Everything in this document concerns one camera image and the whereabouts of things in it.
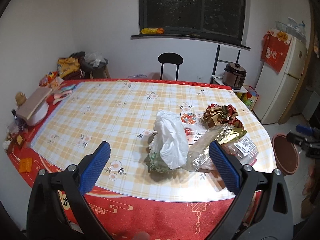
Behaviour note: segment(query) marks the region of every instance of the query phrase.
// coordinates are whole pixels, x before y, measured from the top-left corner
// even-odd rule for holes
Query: pressure cooker lid
[[[243,76],[245,76],[247,73],[246,70],[238,63],[228,63],[224,70],[230,73],[238,73]]]

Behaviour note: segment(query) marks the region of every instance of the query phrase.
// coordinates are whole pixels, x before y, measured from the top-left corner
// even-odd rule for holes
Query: brown trash bin
[[[294,174],[300,162],[299,154],[295,146],[287,141],[285,134],[274,135],[271,143],[277,168],[282,171],[284,176]]]

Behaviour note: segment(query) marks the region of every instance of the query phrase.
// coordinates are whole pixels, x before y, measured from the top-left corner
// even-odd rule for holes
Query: window sill
[[[188,40],[199,40],[199,41],[209,41],[215,42],[219,44],[224,44],[228,46],[233,46],[240,49],[250,50],[250,47],[244,45],[237,45],[232,43],[225,43],[217,40],[211,40],[208,38],[197,37],[193,35],[186,35],[186,34],[138,34],[138,35],[131,35],[131,39],[142,39],[142,38],[177,38],[177,39],[188,39]]]

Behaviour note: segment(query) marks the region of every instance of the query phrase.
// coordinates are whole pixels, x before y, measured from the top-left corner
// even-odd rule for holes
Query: rice cooker
[[[222,81],[226,86],[234,90],[240,90],[243,86],[246,70],[238,63],[228,63],[224,69]]]

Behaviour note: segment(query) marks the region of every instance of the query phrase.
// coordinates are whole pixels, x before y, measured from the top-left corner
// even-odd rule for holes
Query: window
[[[245,0],[140,0],[140,29],[241,45]]]

